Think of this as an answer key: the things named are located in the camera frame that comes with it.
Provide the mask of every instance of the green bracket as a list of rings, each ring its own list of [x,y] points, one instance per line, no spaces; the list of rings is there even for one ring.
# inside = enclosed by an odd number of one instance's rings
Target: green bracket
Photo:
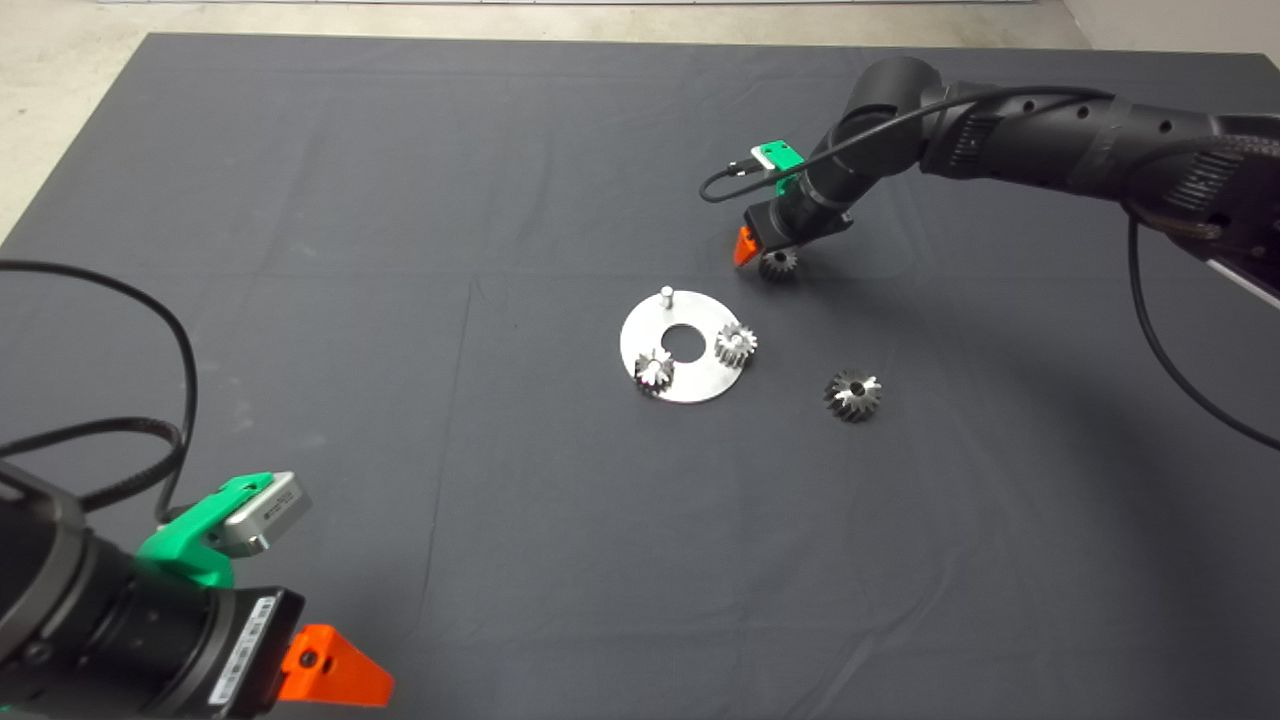
[[[795,149],[787,145],[787,141],[785,140],[774,140],[773,142],[764,142],[756,145],[753,149],[751,154],[755,155],[756,151],[759,151],[759,154],[773,165],[773,168],[769,170],[771,173],[790,170],[791,168],[799,165],[800,163],[804,163],[804,155],[796,152]],[[774,187],[777,193],[782,195],[782,192],[787,187],[787,183],[792,182],[794,179],[795,176],[780,179],[777,182],[777,186]]]
[[[218,492],[147,538],[138,548],[138,557],[205,587],[232,587],[236,582],[232,559],[205,544],[205,538],[239,506],[266,489],[271,477],[271,473],[256,473],[227,480]]]

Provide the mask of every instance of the white wall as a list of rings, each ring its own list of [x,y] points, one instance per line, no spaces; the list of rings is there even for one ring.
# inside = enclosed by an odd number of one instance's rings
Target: white wall
[[[1266,53],[1280,63],[1280,0],[1065,0],[1094,47]]]

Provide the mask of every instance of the concrete floor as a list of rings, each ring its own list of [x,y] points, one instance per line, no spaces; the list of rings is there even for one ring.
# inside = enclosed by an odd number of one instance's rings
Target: concrete floor
[[[1060,0],[1015,5],[100,5],[0,0],[0,238],[154,31],[764,45],[1088,47]]]

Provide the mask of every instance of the center hole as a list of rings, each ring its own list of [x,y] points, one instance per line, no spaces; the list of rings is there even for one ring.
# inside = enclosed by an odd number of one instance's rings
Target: center hole
[[[672,360],[692,363],[707,351],[707,342],[692,325],[672,325],[662,336],[662,347],[671,352]]]

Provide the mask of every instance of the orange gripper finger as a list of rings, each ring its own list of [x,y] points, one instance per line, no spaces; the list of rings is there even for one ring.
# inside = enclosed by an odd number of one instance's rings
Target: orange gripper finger
[[[751,234],[751,228],[742,225],[737,228],[737,245],[733,246],[733,264],[741,268],[760,254],[760,243]]]
[[[280,664],[279,700],[387,707],[396,680],[332,625],[307,625]]]

